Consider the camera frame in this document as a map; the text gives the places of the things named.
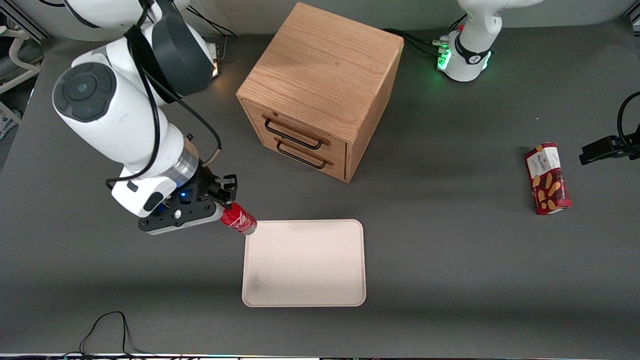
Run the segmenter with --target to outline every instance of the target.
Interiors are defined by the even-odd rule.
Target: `green led light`
[[[444,70],[449,64],[449,59],[451,59],[451,50],[447,49],[447,51],[444,52],[444,54],[440,55],[440,57],[441,59],[438,60],[438,67],[440,68],[440,70]]]
[[[487,64],[489,63],[489,58],[491,57],[491,51],[486,55],[486,59],[484,59],[484,65],[482,65],[482,69],[486,69]]]

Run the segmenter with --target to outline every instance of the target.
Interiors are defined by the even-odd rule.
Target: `red cookie box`
[[[524,157],[538,215],[551,215],[571,207],[560,167],[556,143],[538,145]]]

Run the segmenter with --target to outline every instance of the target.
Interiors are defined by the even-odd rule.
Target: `white tray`
[[[357,220],[258,221],[246,237],[247,306],[359,306],[366,296],[364,233]]]

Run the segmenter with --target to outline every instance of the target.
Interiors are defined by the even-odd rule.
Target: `wooden drawer cabinet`
[[[402,48],[401,37],[298,3],[236,95],[264,146],[348,183]]]

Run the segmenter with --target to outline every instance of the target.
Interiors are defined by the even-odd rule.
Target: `tabletop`
[[[424,38],[445,31],[419,33]],[[47,44],[0,174],[0,349],[67,352],[123,311],[156,353],[332,357],[640,356],[640,161],[580,165],[616,132],[640,88],[631,24],[505,29],[487,70],[456,83],[403,53],[387,110],[351,184],[261,146],[235,91],[271,37],[231,38],[221,76],[185,100],[222,137],[218,175],[259,220],[354,218],[364,226],[360,307],[249,308],[244,238],[211,223],[137,228],[104,180],[114,163],[55,114],[51,89],[95,43]],[[210,134],[174,104],[201,154]],[[627,131],[640,105],[627,110]],[[573,208],[540,217],[524,153],[556,142]],[[118,352],[105,319],[90,352]]]

